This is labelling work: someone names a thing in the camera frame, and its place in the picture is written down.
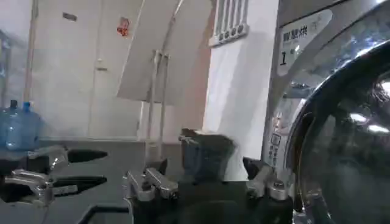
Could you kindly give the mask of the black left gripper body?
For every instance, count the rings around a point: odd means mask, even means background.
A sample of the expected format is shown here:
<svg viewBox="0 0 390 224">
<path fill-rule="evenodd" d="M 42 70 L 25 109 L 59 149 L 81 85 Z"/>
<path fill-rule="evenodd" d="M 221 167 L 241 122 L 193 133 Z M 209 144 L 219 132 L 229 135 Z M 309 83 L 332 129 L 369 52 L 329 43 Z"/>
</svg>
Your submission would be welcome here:
<svg viewBox="0 0 390 224">
<path fill-rule="evenodd" d="M 1 160 L 1 201 L 5 203 L 50 203 L 49 158 L 22 157 Z"/>
</svg>

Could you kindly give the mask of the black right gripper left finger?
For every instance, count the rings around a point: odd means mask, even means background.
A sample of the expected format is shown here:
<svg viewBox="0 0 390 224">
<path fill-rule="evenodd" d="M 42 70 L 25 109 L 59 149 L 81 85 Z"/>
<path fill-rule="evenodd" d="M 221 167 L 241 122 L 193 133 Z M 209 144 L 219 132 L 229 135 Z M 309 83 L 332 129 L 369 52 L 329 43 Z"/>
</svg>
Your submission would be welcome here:
<svg viewBox="0 0 390 224">
<path fill-rule="evenodd" d="M 163 199 L 176 200 L 179 184 L 165 176 L 168 160 L 154 161 L 144 170 L 129 170 L 124 174 L 124 198 L 138 201 L 152 201 L 156 193 Z"/>
</svg>

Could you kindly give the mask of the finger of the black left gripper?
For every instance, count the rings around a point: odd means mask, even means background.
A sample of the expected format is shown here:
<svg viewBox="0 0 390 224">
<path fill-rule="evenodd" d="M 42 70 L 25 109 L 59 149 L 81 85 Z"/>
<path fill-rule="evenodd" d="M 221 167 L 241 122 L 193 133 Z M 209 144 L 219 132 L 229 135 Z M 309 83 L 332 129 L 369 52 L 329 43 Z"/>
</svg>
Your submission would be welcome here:
<svg viewBox="0 0 390 224">
<path fill-rule="evenodd" d="M 92 149 L 69 149 L 65 145 L 52 145 L 29 151 L 26 169 L 29 171 L 55 171 L 71 163 L 83 163 L 104 158 L 105 151 Z"/>
<path fill-rule="evenodd" d="M 48 206 L 55 198 L 77 195 L 106 182 L 105 176 L 52 177 L 17 169 L 4 176 L 4 202 Z"/>
</svg>

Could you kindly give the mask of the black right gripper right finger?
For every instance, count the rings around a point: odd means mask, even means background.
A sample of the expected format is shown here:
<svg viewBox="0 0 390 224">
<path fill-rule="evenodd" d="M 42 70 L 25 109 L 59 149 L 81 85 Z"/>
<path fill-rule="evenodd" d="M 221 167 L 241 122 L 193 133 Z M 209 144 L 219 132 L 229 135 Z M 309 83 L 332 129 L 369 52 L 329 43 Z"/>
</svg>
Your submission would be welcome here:
<svg viewBox="0 0 390 224">
<path fill-rule="evenodd" d="M 247 194 L 251 198 L 263 198 L 266 193 L 277 201 L 293 199 L 293 172 L 290 168 L 279 173 L 262 160 L 243 157 L 247 172 Z"/>
</svg>

